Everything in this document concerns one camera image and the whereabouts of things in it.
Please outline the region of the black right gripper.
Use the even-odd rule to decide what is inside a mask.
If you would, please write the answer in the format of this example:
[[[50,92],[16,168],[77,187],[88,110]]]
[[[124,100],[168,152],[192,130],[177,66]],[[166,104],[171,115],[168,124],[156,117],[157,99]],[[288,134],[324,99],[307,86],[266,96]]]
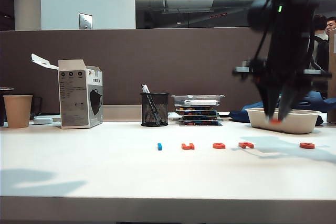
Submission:
[[[311,78],[295,70],[267,59],[253,59],[249,62],[253,82],[259,91],[265,117],[271,121],[281,93],[278,119],[284,120],[291,109],[312,89]]]

